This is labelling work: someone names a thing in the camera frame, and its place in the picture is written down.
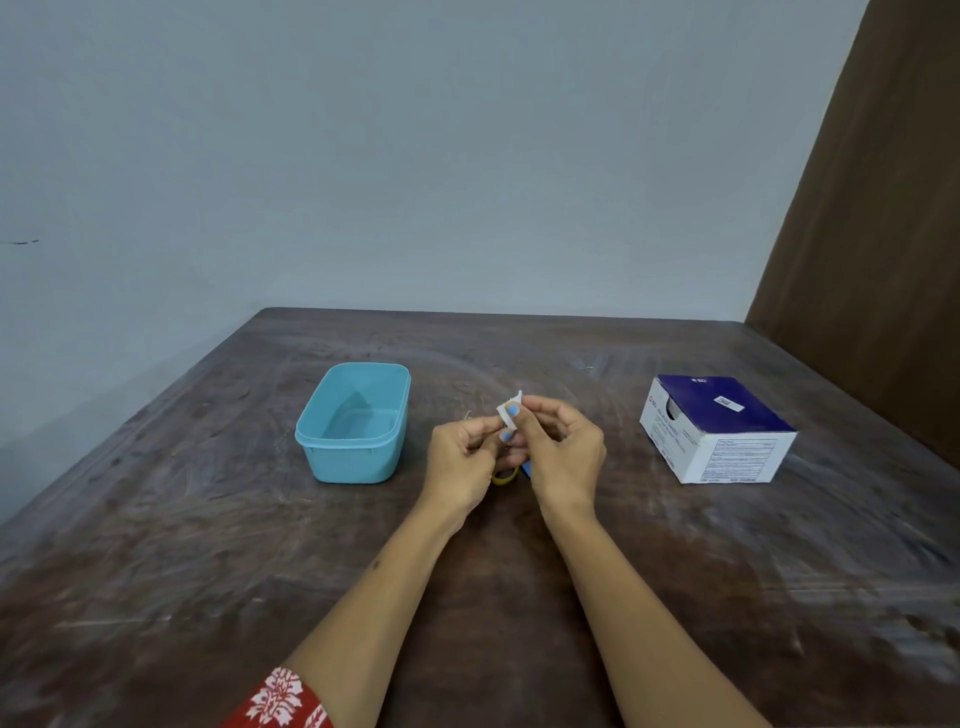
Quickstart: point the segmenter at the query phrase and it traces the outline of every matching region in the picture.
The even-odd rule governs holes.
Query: white floral print
[[[326,711],[324,706],[318,705],[317,710],[310,714],[310,717],[303,723],[303,728],[321,728],[326,720]]]
[[[277,667],[264,680],[260,691],[251,698],[252,705],[247,717],[259,718],[260,725],[267,725],[271,720],[278,725],[286,725],[302,705],[297,697],[302,692],[303,685],[299,677],[286,667]]]

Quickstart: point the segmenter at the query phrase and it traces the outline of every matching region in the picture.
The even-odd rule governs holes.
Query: table surface
[[[382,485],[319,484],[294,441],[350,360],[413,376]],[[736,376],[795,426],[775,481],[678,484],[638,423],[656,373]],[[517,389],[603,427],[600,521],[775,725],[960,723],[960,474],[752,330],[271,308],[5,526],[0,724],[216,725],[403,519],[433,425]],[[491,722],[620,724],[522,477],[446,548],[380,725]]]

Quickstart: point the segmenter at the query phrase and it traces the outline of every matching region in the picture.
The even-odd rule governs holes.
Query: left hand
[[[434,427],[420,502],[457,519],[459,530],[483,500],[491,475],[512,470],[529,457],[526,447],[507,450],[502,439],[506,432],[497,416]]]

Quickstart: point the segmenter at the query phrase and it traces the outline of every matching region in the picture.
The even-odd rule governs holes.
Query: box lid
[[[732,376],[657,375],[663,389],[703,432],[796,432]]]

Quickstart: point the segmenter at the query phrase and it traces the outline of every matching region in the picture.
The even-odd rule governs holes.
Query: forearm
[[[769,725],[689,638],[593,516],[545,517],[627,728]]]
[[[459,521],[418,504],[285,666],[335,728],[372,728],[434,564]]]

